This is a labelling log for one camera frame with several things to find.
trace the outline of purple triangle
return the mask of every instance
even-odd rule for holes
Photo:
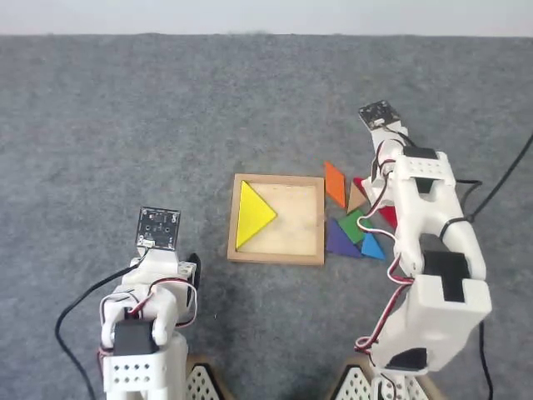
[[[342,256],[360,258],[361,252],[350,238],[344,233],[339,223],[330,218],[327,220],[326,250]]]

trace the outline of yellow triangle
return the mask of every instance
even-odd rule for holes
[[[241,183],[241,203],[237,224],[237,248],[261,231],[276,217],[274,210],[248,185]]]

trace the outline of blue triangle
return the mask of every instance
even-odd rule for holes
[[[376,238],[371,233],[365,233],[363,245],[361,246],[361,253],[368,257],[385,260],[385,254],[383,254],[383,250],[381,250],[380,243],[377,242]]]
[[[333,218],[327,220],[326,250],[342,256],[361,257],[361,252],[357,246],[351,242],[339,223]]]

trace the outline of gray carpet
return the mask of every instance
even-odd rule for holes
[[[386,265],[229,263],[233,174],[321,176],[324,160],[366,174],[356,110],[387,98],[457,177],[486,182],[473,206],[533,128],[532,65],[532,39],[0,38],[0,398],[86,397],[53,324],[135,255],[141,205],[181,209],[181,255],[202,257],[191,353],[209,356],[239,399],[323,398],[393,290]],[[476,222],[496,398],[533,391],[532,159]],[[112,289],[63,329],[99,392],[97,304]],[[450,398],[486,398],[476,335],[432,377]]]

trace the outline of circuit board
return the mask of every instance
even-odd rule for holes
[[[137,245],[176,250],[181,213],[165,208],[141,207],[137,225]]]
[[[389,125],[400,121],[400,115],[387,100],[374,102],[359,108],[359,115],[369,130],[373,131],[382,125]]]

